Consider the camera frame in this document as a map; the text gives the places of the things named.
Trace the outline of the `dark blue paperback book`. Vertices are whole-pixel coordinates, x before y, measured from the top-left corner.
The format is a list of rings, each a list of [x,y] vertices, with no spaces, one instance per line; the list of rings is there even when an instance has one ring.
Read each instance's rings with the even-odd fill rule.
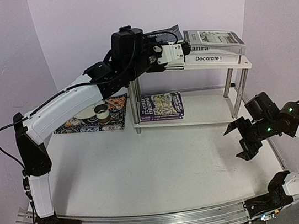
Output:
[[[183,41],[182,34],[179,29],[179,25],[174,25],[173,27],[152,31],[150,33],[145,33],[150,41],[157,43],[179,43]]]

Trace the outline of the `52-Storey Treehouse book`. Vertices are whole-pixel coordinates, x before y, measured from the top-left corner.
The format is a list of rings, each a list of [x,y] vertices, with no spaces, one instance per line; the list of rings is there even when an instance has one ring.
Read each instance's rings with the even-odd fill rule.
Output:
[[[140,99],[140,119],[142,122],[184,118],[183,101],[179,91],[143,95]]]

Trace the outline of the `brown Decorate book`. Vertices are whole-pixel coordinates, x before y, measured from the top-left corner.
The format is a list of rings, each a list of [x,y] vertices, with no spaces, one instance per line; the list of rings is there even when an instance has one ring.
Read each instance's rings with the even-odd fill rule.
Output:
[[[228,64],[237,65],[240,64],[240,55],[229,55],[229,54],[194,54],[187,55],[185,58],[186,66],[196,66],[203,64]]]

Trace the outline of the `grey photo cover book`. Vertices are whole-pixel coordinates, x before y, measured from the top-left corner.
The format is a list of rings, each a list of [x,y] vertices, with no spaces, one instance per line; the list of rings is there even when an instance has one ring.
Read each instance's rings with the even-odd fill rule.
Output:
[[[184,40],[193,52],[245,55],[246,44],[233,31],[184,30]]]

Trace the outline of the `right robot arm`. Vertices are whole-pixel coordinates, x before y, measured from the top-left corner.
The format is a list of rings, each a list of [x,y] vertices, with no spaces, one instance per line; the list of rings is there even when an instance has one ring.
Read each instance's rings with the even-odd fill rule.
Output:
[[[245,161],[253,159],[263,141],[273,136],[288,135],[299,139],[299,100],[289,101],[278,108],[268,94],[261,92],[244,106],[251,118],[240,117],[228,124],[226,134],[238,130],[242,151],[238,158]],[[266,221],[277,211],[293,203],[293,197],[299,194],[299,173],[284,170],[276,173],[267,187],[267,193],[244,202],[249,219]]]

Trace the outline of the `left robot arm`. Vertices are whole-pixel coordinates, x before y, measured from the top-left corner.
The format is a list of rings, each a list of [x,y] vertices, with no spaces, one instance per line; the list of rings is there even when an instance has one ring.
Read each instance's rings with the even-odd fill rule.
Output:
[[[80,220],[59,218],[52,204],[49,174],[52,160],[45,140],[67,120],[104,100],[131,81],[156,67],[166,44],[139,28],[122,27],[111,36],[111,49],[104,59],[84,70],[74,82],[36,109],[17,113],[13,122],[0,128],[14,129],[15,143],[23,168],[23,189],[29,198],[33,224],[81,224]]]

